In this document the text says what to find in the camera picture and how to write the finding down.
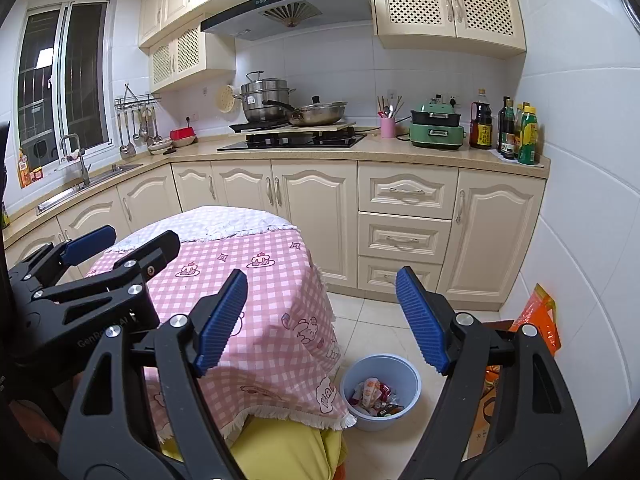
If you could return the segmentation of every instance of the drawer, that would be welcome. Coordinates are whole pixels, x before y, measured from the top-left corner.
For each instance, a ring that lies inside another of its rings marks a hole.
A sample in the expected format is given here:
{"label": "drawer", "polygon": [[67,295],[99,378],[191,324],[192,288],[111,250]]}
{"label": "drawer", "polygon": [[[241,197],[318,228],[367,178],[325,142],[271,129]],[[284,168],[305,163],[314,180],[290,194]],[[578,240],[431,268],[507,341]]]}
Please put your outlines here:
{"label": "drawer", "polygon": [[451,220],[358,213],[358,254],[441,264]]}
{"label": "drawer", "polygon": [[458,168],[423,164],[358,164],[360,211],[451,220]]}
{"label": "drawer", "polygon": [[[376,292],[396,293],[396,273],[407,265],[399,260],[358,257],[358,288]],[[410,263],[425,289],[434,292],[438,286],[442,266],[436,264]]]}

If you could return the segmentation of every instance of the window pane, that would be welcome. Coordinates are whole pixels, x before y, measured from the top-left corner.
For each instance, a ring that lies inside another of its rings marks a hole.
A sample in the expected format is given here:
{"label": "window pane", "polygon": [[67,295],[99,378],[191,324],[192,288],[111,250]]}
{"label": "window pane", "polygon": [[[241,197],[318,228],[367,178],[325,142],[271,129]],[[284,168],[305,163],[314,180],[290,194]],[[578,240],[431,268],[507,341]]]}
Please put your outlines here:
{"label": "window pane", "polygon": [[29,16],[18,72],[18,136],[30,170],[58,160],[51,75],[59,10]]}
{"label": "window pane", "polygon": [[[66,39],[65,102],[70,134],[83,148],[108,140],[102,99],[102,35],[106,4],[72,7]],[[76,149],[71,139],[71,148]]]}

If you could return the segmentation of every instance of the utensil holder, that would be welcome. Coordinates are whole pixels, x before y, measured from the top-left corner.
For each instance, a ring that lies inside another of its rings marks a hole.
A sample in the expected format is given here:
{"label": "utensil holder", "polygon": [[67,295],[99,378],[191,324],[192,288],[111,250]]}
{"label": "utensil holder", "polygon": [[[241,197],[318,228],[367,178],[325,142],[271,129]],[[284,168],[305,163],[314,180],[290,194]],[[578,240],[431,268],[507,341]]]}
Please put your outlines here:
{"label": "utensil holder", "polygon": [[393,117],[380,117],[380,137],[393,139],[396,136],[396,120]]}

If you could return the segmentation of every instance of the countertop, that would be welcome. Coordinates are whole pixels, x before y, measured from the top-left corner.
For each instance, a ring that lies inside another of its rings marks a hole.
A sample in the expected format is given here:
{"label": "countertop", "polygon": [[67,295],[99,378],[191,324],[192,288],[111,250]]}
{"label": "countertop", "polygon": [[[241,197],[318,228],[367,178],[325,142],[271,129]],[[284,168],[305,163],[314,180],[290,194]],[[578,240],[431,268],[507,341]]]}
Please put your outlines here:
{"label": "countertop", "polygon": [[[139,168],[119,174],[85,189],[66,202],[45,211],[41,215],[36,215],[35,204],[33,208],[27,210],[18,218],[13,219],[11,225],[2,231],[2,240],[7,248],[25,234],[29,233],[37,226],[55,217],[64,210],[82,202],[105,189],[153,170],[171,162],[196,162],[200,160],[255,160],[255,159],[318,159],[318,160],[362,160],[369,162],[400,162],[405,164],[431,164],[434,166],[450,166],[454,168],[467,168],[470,170],[499,171],[501,173],[519,174],[546,179],[549,176],[551,161],[540,157],[540,164],[543,168],[536,166],[525,166],[523,164],[513,164],[498,158],[487,150],[473,150],[468,146],[449,151],[432,150],[429,148],[416,148],[410,142],[403,142],[398,139],[382,139],[380,136],[368,135],[360,142],[350,148],[292,148],[292,149],[272,149],[272,150],[237,150],[231,152],[217,152],[222,146],[242,140],[242,136],[217,137],[215,140],[200,141],[191,146],[178,148],[176,153],[171,155],[138,155],[135,158],[127,159],[126,164],[142,164]],[[50,193],[52,196],[64,188]],[[38,200],[43,202],[47,197]]]}

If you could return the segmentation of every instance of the tiled floor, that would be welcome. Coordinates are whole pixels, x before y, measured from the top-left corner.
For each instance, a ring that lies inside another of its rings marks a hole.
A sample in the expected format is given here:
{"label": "tiled floor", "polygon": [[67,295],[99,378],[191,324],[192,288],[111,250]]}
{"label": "tiled floor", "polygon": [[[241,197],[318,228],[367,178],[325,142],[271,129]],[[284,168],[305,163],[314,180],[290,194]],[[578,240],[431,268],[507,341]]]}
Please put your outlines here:
{"label": "tiled floor", "polygon": [[[388,352],[414,364],[422,377],[422,395],[412,409],[390,428],[367,433],[351,428],[344,432],[349,456],[347,478],[367,480],[396,479],[414,452],[427,426],[444,378],[425,364],[402,309],[395,303],[363,300],[329,293],[335,320],[335,333],[342,349],[343,361],[335,378],[358,359]],[[499,320],[497,312],[473,312],[480,321]]]}

